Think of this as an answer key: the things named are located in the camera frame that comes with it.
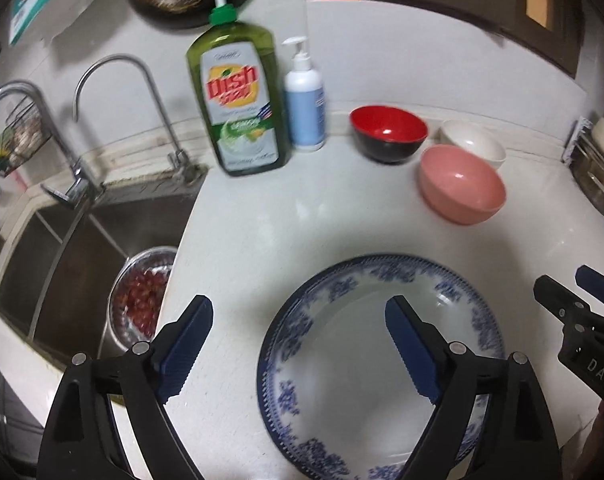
plate rim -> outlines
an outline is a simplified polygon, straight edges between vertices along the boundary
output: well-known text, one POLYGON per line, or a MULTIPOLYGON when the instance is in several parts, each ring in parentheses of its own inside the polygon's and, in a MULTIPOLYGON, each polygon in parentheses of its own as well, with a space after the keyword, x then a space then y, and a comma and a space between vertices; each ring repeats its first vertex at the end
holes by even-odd
MULTIPOLYGON (((288 448, 285 446, 282 438, 280 437, 279 433, 277 433, 275 431, 274 424, 272 423, 271 418, 268 415, 268 413, 271 412, 271 409, 267 406, 267 403, 266 403, 266 392, 267 392, 266 379, 267 379, 267 374, 269 371, 267 358, 268 358, 269 353, 271 353, 270 350, 274 343, 274 336, 279 331, 282 320, 290 313, 291 308, 293 306, 296 306, 297 301, 300 300, 300 298, 302 298, 304 296, 304 293, 307 290, 310 290, 310 289, 314 288, 315 286, 317 286, 319 283, 322 283, 324 280, 326 280, 327 277, 334 274, 337 270, 340 270, 343 267, 352 267, 355 264, 358 264, 358 263, 366 261, 366 260, 381 259, 381 258, 385 258, 385 259, 399 258, 402 260, 404 260, 404 259, 418 260, 423 263, 430 264, 431 266, 437 267, 438 270, 443 270, 445 273, 450 274, 451 277, 454 277, 456 280, 462 282, 472 292, 472 296, 474 297, 474 299, 478 303, 482 304, 487 309, 490 316, 492 317, 492 320, 494 321, 494 325, 495 325, 495 328, 497 331, 498 339, 499 339, 498 340, 499 354, 500 354, 499 357, 502 359, 506 358, 506 352, 505 352, 505 348, 504 348, 504 339, 501 335, 501 330, 499 329, 497 320, 495 319, 495 316, 494 316, 492 310, 488 306, 488 303, 486 303, 486 301, 482 298, 482 296, 474 288, 474 286, 472 286, 464 277, 459 275, 457 272, 454 272, 454 270, 450 269, 447 266, 434 262, 433 260, 431 260, 429 258, 424 258, 423 256, 418 256, 417 254, 370 253, 370 254, 362 254, 360 256, 355 256, 354 258, 349 258, 347 260, 342 260, 341 262, 338 262, 336 264, 333 264, 333 265, 327 267, 324 270, 321 270, 320 272, 318 272, 317 274, 315 274, 314 276, 312 276, 308 280, 306 280, 302 285, 300 285, 293 292, 293 294, 291 294, 288 297, 288 299, 284 302, 282 307, 280 307, 280 309, 277 311, 277 314, 275 314, 275 316, 271 320, 271 324, 269 325, 269 328, 266 331, 266 334, 264 335, 264 339, 262 340, 262 344, 259 349, 257 377, 256 377, 259 414, 261 415, 264 426, 266 427, 266 430, 267 430, 271 440, 273 441, 273 444, 275 444, 275 446, 279 449, 280 453, 293 466, 295 466, 295 468, 299 472, 303 473, 304 475, 306 475, 309 478, 312 478, 313 480, 325 480, 325 477, 320 476, 315 471, 309 469, 306 465, 301 463, 288 450, 288 448)), ((472 446, 469 446, 467 451, 461 457, 460 462, 474 449, 474 447, 477 443, 477 440, 478 440, 478 437, 475 439, 472 446)))

blue and white plate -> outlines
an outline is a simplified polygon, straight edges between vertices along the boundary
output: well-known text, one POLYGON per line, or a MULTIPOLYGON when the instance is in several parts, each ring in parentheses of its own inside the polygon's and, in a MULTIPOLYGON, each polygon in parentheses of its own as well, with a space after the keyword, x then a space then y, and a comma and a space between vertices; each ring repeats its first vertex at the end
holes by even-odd
MULTIPOLYGON (((384 306, 404 295, 447 341, 504 357, 495 318, 472 286, 418 256, 372 254, 304 283, 271 324, 258 362, 258 399, 281 452, 316 480, 393 480, 434 407, 417 393, 386 330, 384 306)), ((474 447, 478 397, 458 460, 474 447)))

sink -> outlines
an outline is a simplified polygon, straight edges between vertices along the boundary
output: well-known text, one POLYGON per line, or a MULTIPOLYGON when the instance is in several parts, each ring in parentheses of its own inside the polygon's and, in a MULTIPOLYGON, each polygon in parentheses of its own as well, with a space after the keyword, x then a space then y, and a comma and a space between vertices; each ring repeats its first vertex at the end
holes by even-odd
POLYGON ((107 325, 115 278, 140 251, 179 245, 202 182, 119 183, 79 211, 37 211, 0 282, 0 315, 60 367, 80 351, 122 354, 107 325))

red and black bowl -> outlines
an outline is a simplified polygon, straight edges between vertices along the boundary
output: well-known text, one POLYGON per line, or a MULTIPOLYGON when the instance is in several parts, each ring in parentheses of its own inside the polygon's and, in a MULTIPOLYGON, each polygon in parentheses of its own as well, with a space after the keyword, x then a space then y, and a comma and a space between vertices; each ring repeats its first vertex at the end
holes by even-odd
POLYGON ((357 147, 384 164, 404 162, 429 136, 429 128, 419 117, 391 106, 356 108, 351 124, 357 147))

green dish soap bottle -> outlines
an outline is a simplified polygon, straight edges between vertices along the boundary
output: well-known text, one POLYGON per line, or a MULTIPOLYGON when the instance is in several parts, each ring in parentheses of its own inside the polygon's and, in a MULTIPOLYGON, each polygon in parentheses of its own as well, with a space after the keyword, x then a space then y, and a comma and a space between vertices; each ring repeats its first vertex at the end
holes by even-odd
POLYGON ((213 25, 187 61, 220 166, 231 176, 274 170, 291 154, 272 34, 215 0, 213 25))

